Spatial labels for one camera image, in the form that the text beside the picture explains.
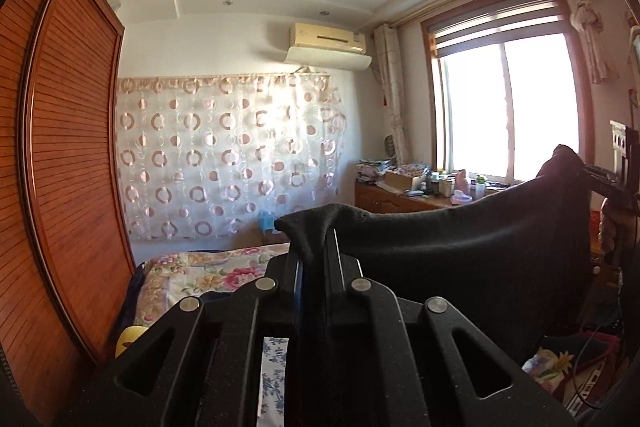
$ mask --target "wooden wardrobe door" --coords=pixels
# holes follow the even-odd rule
[[[35,226],[53,286],[97,360],[132,273],[112,161],[121,34],[94,0],[52,0],[30,79]]]
[[[7,0],[0,7],[0,343],[22,399],[49,425],[92,367],[50,301],[20,204],[22,72],[44,2]]]

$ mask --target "floral bedspread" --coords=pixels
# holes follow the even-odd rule
[[[145,264],[134,325],[153,324],[183,297],[214,291],[232,293],[262,277],[272,257],[287,253],[289,243],[221,253],[182,252]],[[262,400],[257,427],[282,427],[287,339],[265,338],[262,346]]]

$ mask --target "air conditioner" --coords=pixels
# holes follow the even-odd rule
[[[285,62],[319,68],[362,71],[371,64],[363,34],[296,23]]]

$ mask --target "curtain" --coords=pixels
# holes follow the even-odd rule
[[[412,161],[412,154],[404,129],[404,80],[402,78],[398,31],[383,24],[375,29],[373,36],[376,43],[380,77],[382,78],[382,89],[385,93],[391,119],[396,160],[399,165],[403,165]]]
[[[215,239],[330,203],[346,117],[325,74],[118,81],[116,153],[133,240]]]
[[[584,56],[591,84],[601,84],[611,78],[610,69],[604,58],[604,48],[600,39],[602,19],[590,0],[569,0],[572,5],[571,24],[580,33]]]

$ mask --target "yellow object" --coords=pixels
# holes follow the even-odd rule
[[[133,344],[146,330],[148,330],[148,328],[144,326],[129,326],[129,328],[126,328],[120,334],[120,338],[116,344],[116,358],[124,353],[127,347]]]

